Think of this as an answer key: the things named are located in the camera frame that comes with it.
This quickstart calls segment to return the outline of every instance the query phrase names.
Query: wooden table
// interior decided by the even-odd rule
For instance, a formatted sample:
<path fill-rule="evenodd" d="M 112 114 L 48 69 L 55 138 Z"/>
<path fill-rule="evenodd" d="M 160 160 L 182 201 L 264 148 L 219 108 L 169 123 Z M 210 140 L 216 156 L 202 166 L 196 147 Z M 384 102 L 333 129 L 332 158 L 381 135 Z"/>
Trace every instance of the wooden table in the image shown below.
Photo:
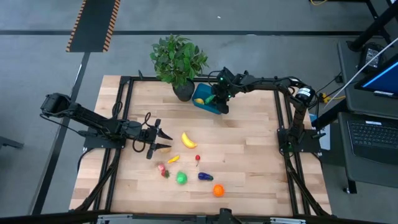
<path fill-rule="evenodd" d="M 111 117 L 119 80 L 120 76 L 104 76 L 95 112 Z M 134 82 L 128 119 L 143 122 L 150 111 L 149 124 L 160 118 L 160 127 L 174 140 L 158 138 L 157 142 L 172 145 L 172 150 L 168 153 L 156 151 L 151 160 L 146 159 L 146 150 L 136 153 L 132 150 L 132 142 L 126 143 L 111 211 L 211 215 L 225 207 L 232 209 L 235 215 L 291 216 L 285 165 L 278 152 L 273 92 L 238 94 L 228 104 L 229 113 L 217 115 L 195 107 L 190 101 L 179 101 L 166 83 Z M 309 117 L 305 125 L 310 127 Z M 198 143 L 195 149 L 182 144 L 180 138 L 184 131 Z M 197 154 L 201 157 L 198 167 Z M 96 185 L 103 155 L 104 149 L 95 149 L 83 158 L 70 208 L 79 206 Z M 170 178 L 162 177 L 157 164 L 176 155 L 180 155 L 178 162 L 166 164 Z M 330 212 L 318 160 L 311 154 L 300 155 L 309 191 L 323 209 Z M 179 170 L 188 175 L 185 185 L 175 181 Z M 207 172 L 215 179 L 212 182 L 198 180 L 198 172 Z M 224 197 L 213 196 L 215 184 L 224 185 Z M 104 208 L 107 188 L 104 188 L 100 208 Z M 303 213 L 299 192 L 296 186 L 299 210 Z"/>

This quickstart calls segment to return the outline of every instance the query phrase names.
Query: keyboard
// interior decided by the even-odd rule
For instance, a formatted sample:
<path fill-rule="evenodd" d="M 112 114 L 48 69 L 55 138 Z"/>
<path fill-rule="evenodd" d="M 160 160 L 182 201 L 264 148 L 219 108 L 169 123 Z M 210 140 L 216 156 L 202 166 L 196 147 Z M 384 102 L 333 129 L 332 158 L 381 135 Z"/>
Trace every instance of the keyboard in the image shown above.
<path fill-rule="evenodd" d="M 348 121 L 356 156 L 398 165 L 398 125 L 375 121 Z"/>

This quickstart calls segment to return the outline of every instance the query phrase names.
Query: computer monitor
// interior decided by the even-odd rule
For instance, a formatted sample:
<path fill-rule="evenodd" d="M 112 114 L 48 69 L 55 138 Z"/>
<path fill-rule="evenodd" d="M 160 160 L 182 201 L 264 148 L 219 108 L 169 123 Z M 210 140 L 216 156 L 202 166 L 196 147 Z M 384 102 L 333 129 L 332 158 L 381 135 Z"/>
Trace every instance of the computer monitor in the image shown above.
<path fill-rule="evenodd" d="M 380 70 L 359 81 L 355 88 L 372 91 L 376 95 L 398 96 L 398 54 L 384 63 Z"/>

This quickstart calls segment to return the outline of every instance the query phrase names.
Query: orange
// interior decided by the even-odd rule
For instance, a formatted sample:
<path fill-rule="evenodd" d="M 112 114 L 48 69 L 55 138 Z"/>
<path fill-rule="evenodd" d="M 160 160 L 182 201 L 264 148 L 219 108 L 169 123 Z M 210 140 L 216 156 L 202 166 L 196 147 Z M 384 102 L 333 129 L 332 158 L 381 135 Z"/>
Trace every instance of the orange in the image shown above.
<path fill-rule="evenodd" d="M 213 194 L 216 197 L 222 197 L 224 195 L 224 187 L 221 184 L 214 185 Z"/>

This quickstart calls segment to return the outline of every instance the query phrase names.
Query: blue basket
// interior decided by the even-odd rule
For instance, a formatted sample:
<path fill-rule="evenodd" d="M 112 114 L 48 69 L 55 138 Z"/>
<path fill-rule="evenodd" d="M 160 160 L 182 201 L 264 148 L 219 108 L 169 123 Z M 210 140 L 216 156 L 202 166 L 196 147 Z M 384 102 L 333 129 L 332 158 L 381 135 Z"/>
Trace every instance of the blue basket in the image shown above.
<path fill-rule="evenodd" d="M 213 105 L 213 104 L 203 105 L 203 104 L 195 102 L 195 100 L 194 100 L 197 98 L 201 98 L 204 101 L 206 98 L 208 98 L 211 95 L 212 95 L 211 94 L 211 86 L 208 86 L 203 83 L 199 83 L 197 89 L 195 90 L 195 92 L 193 94 L 192 103 L 195 106 L 202 108 L 204 110 L 210 111 L 215 114 L 221 114 L 221 112 L 218 111 L 216 105 Z"/>

